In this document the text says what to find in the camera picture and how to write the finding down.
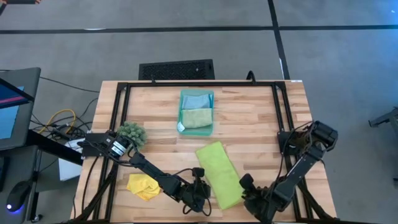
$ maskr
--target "lime green cloth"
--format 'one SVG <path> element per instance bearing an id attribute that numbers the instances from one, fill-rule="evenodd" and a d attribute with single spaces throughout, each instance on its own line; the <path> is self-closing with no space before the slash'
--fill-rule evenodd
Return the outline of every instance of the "lime green cloth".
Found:
<path id="1" fill-rule="evenodd" d="M 239 176 L 226 155 L 221 142 L 214 142 L 196 151 L 199 163 L 216 195 L 220 209 L 227 209 L 241 201 L 243 188 Z"/>
<path id="2" fill-rule="evenodd" d="M 213 122 L 213 119 L 211 118 L 211 110 L 211 108 L 181 110 L 182 125 L 185 128 L 200 128 L 211 125 Z"/>

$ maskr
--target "clear plastic bin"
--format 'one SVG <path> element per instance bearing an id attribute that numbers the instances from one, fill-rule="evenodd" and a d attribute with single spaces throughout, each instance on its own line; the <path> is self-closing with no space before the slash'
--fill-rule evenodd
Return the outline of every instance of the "clear plastic bin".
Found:
<path id="1" fill-rule="evenodd" d="M 202 96 L 205 94 L 211 95 L 210 100 L 210 108 L 211 108 L 211 125 L 200 127 L 200 128 L 185 128 L 183 131 L 177 131 L 180 134 L 184 135 L 192 135 L 192 136 L 209 136 L 213 132 L 213 123 L 214 123 L 214 91 L 213 90 L 181 90 L 180 94 L 180 107 L 178 109 L 178 121 L 177 125 L 181 122 L 182 123 L 182 101 L 184 99 L 183 96 Z"/>

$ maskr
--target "computer mouse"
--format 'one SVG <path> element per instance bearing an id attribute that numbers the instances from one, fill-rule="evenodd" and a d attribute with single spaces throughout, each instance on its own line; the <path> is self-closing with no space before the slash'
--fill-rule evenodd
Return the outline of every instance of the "computer mouse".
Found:
<path id="1" fill-rule="evenodd" d="M 26 196 L 30 194 L 32 182 L 30 180 L 23 180 L 16 184 L 7 198 L 6 207 L 10 212 L 15 212 L 22 207 Z"/>

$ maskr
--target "wooden table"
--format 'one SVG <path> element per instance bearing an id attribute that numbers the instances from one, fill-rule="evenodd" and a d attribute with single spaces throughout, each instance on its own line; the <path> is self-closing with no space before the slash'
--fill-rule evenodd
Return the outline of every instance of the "wooden table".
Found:
<path id="1" fill-rule="evenodd" d="M 95 133 L 104 133 L 109 128 L 117 83 L 116 81 L 105 81 L 102 84 L 93 122 Z M 286 81 L 286 87 L 294 125 L 297 127 L 311 121 L 312 117 L 303 83 Z M 206 88 L 215 92 L 215 125 L 213 134 L 208 138 L 178 135 L 176 125 L 180 90 L 186 88 L 192 87 L 137 87 L 131 89 L 127 121 L 137 122 L 146 129 L 148 142 L 142 150 L 146 158 L 162 171 L 174 173 L 187 167 L 199 167 L 195 151 L 207 144 L 221 141 L 240 177 L 245 173 L 250 173 L 254 177 L 256 186 L 269 186 L 276 178 L 281 159 L 276 138 L 279 127 L 271 88 L 266 86 Z M 120 121 L 121 118 L 123 99 L 122 93 L 117 121 Z M 285 111 L 280 92 L 279 99 L 281 110 Z M 77 214 L 81 213 L 83 189 L 93 161 L 93 158 L 87 158 L 83 164 L 75 198 Z M 101 165 L 102 158 L 98 159 L 91 174 L 85 206 L 98 188 Z M 132 173 L 141 173 L 141 171 L 129 167 L 119 167 L 111 215 L 112 222 L 257 221 L 244 208 L 243 203 L 227 210 L 220 210 L 214 193 L 210 198 L 213 208 L 210 217 L 195 212 L 184 215 L 182 213 L 183 203 L 175 202 L 166 194 L 160 194 L 149 202 L 145 202 L 126 190 L 129 174 Z M 187 180 L 192 179 L 189 172 L 184 172 L 181 176 Z M 325 211 L 335 217 L 336 212 L 323 165 L 316 164 L 305 177 L 309 191 Z M 101 204 L 100 218 L 104 217 L 107 196 L 106 192 Z M 304 217 L 305 209 L 300 192 L 298 197 Z M 294 221 L 292 205 L 290 204 L 283 213 L 277 212 L 274 220 Z"/>

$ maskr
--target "blue light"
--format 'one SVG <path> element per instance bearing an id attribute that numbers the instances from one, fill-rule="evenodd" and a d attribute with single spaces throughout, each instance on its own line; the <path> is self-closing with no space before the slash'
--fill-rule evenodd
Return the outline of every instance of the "blue light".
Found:
<path id="1" fill-rule="evenodd" d="M 10 213 L 10 214 L 13 214 L 13 215 L 18 215 L 18 214 L 20 214 L 20 212 L 23 210 L 23 208 L 24 208 L 24 205 L 22 205 L 18 210 L 16 210 L 15 212 L 11 212 L 11 211 L 9 211 L 8 210 L 8 213 Z"/>

